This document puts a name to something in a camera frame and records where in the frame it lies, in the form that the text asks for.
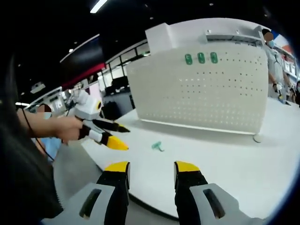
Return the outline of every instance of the black ceiling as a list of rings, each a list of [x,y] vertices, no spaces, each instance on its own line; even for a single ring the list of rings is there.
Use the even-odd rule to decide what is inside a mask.
[[[161,23],[227,17],[276,29],[262,7],[248,1],[108,0],[96,14],[90,9],[98,0],[18,1],[7,8],[13,11],[7,33],[21,64],[18,89],[26,93],[39,81],[51,90],[71,79],[62,74],[59,61],[70,48],[96,34],[107,60],[145,39],[144,31]]]

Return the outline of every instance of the green object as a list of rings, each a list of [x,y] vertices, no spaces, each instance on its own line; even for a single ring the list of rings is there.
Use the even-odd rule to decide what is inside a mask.
[[[210,53],[210,59],[212,63],[218,63],[218,56],[215,52]]]
[[[198,53],[198,61],[199,61],[199,63],[201,63],[201,64],[204,64],[204,63],[205,63],[205,56],[204,56],[204,53],[202,53],[202,52],[199,52],[199,53]]]
[[[191,54],[186,54],[185,55],[185,59],[186,59],[186,63],[188,65],[192,65],[193,64],[193,59],[192,59],[192,55]]]
[[[153,149],[153,150],[158,149],[158,150],[160,150],[160,151],[165,151],[165,150],[162,150],[162,149],[160,148],[160,146],[161,146],[161,142],[156,142],[155,144],[152,145],[152,149]]]

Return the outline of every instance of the hair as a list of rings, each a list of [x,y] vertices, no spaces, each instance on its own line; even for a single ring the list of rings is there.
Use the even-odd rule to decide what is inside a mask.
[[[265,35],[265,34],[267,34],[267,33],[271,33],[271,31],[270,30],[268,30],[268,29],[262,29],[262,34],[263,35]]]
[[[296,92],[297,92],[297,93],[299,93],[298,88],[297,88],[298,86],[300,86],[300,81],[297,81],[297,84],[296,84],[296,88],[295,88],[295,89],[296,89]]]
[[[45,106],[45,112],[46,112],[46,113],[52,113],[52,109],[51,109],[50,106],[48,106],[47,104],[42,103],[39,107],[41,107],[41,106]]]

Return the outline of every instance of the white table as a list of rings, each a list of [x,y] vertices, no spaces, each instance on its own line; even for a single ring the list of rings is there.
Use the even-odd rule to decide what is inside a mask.
[[[129,145],[117,151],[92,140],[82,145],[104,169],[129,161],[130,193],[144,203],[178,217],[174,203],[176,160],[200,168],[209,183],[234,196],[250,217],[265,218],[278,206],[296,174],[300,158],[300,109],[268,99],[262,143],[250,135],[204,131],[140,121],[136,110],[117,120],[131,133],[114,133]],[[165,152],[151,149],[162,142]]]

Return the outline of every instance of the person in white shirt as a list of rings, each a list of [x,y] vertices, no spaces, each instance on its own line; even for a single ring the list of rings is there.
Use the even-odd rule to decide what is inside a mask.
[[[281,54],[274,49],[273,35],[268,29],[263,29],[262,34],[265,38],[266,45],[264,47],[268,57],[269,70],[269,93],[268,96],[278,98],[278,87],[282,87],[280,93],[282,98],[286,100],[286,91],[291,88],[290,79],[284,71],[284,60]]]

